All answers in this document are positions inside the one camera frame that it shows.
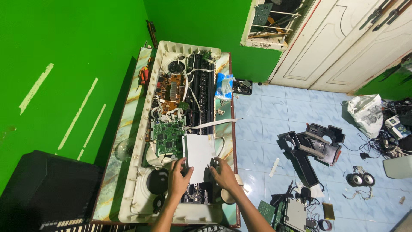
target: person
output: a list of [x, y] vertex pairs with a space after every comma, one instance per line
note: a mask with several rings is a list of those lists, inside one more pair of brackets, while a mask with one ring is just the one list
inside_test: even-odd
[[[224, 159], [214, 158], [219, 162], [219, 172], [214, 167], [210, 167], [209, 170], [213, 175], [213, 178], [217, 184], [227, 190], [235, 199], [240, 212], [245, 220], [246, 227], [249, 232], [274, 232], [274, 229], [267, 223], [259, 211], [255, 208], [249, 198], [246, 196], [243, 189], [237, 183], [232, 169]], [[189, 184], [190, 177], [192, 176], [194, 168], [189, 168], [187, 174], [183, 177], [181, 170], [182, 164], [185, 163], [186, 158], [173, 161], [169, 170], [169, 189], [168, 196], [164, 202], [162, 210], [158, 215], [155, 223], [152, 225], [152, 232], [166, 232], [170, 231], [170, 226], [173, 219], [173, 214], [178, 206], [181, 197], [186, 192], [187, 185]], [[221, 225], [205, 225], [201, 228], [190, 230], [193, 232], [230, 232], [232, 230], [227, 229]]]

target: white door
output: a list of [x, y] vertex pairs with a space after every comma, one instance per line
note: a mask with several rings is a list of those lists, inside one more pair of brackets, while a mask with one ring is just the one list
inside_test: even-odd
[[350, 92], [390, 68], [396, 60], [412, 51], [412, 7], [393, 23], [372, 29], [384, 21], [383, 15], [360, 40], [332, 65], [310, 89]]
[[321, 1], [270, 84], [309, 88], [368, 30], [359, 28], [383, 1]]

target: green wall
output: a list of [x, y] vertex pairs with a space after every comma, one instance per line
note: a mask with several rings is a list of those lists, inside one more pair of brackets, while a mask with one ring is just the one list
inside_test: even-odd
[[[146, 19], [142, 0], [0, 1], [0, 193], [23, 154], [37, 149], [76, 159], [103, 104], [80, 160], [95, 161], [105, 132], [100, 152], [107, 159], [122, 107], [112, 110], [124, 103], [119, 91], [130, 83], [126, 71], [150, 41]], [[49, 63], [54, 68], [20, 115], [19, 105]]]
[[232, 53], [235, 78], [265, 82], [281, 52], [242, 47], [251, 0], [144, 0], [158, 41], [217, 47]]
[[404, 82], [411, 74], [405, 67], [394, 66], [359, 89], [356, 95], [379, 94], [381, 98], [390, 100], [412, 97], [412, 80]]

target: t-shirt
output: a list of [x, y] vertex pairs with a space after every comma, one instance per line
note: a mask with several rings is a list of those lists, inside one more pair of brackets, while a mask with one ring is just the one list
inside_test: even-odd
[[222, 225], [205, 225], [197, 229], [189, 230], [188, 232], [233, 232], [233, 230]]

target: blue tile floor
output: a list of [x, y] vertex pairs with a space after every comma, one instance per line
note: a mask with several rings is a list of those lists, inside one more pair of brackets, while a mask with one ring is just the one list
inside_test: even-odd
[[[239, 175], [256, 207], [260, 200], [270, 202], [272, 194], [285, 193], [292, 180], [300, 181], [292, 163], [279, 149], [277, 135], [292, 130], [303, 132], [306, 123], [316, 123], [342, 128], [346, 135], [344, 144], [351, 150], [357, 150], [365, 143], [358, 134], [363, 139], [366, 137], [342, 118], [345, 110], [341, 103], [351, 98], [341, 93], [257, 84], [253, 84], [251, 96], [234, 98], [236, 118], [243, 118], [236, 123]], [[383, 158], [364, 161], [359, 151], [349, 149], [342, 148], [333, 167], [309, 158], [325, 186], [325, 197], [318, 200], [333, 204], [336, 220], [332, 231], [388, 232], [412, 207], [412, 178], [390, 179], [385, 175]], [[269, 172], [276, 158], [280, 158], [280, 162], [275, 175], [270, 178]], [[357, 189], [369, 191], [368, 187], [354, 188], [346, 182], [344, 176], [353, 171], [353, 166], [363, 166], [374, 175], [376, 185], [372, 199], [364, 201], [359, 195], [352, 200], [343, 197], [342, 193], [352, 196]], [[403, 196], [406, 200], [401, 205], [399, 201]], [[317, 206], [313, 213], [319, 213], [323, 218], [322, 206]], [[241, 225], [240, 230], [247, 231], [243, 218]]]

